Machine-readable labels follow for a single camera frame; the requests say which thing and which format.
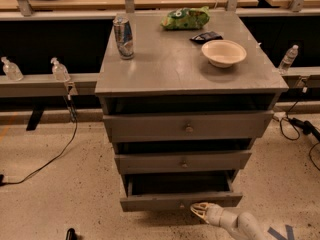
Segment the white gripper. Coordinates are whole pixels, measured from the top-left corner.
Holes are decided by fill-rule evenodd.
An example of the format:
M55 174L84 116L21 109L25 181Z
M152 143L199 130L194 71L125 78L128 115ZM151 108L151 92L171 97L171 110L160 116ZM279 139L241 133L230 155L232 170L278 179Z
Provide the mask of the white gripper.
M236 226L237 215L217 204L194 203L190 206L190 210L212 226L221 228L234 228Z

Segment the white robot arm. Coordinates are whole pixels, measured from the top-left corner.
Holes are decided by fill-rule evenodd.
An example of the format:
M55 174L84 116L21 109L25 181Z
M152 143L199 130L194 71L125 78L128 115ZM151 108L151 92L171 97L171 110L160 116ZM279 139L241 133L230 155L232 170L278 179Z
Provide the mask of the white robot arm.
M194 203L190 210L207 224L226 230L234 240L266 240L258 221L249 212L235 213L215 203Z

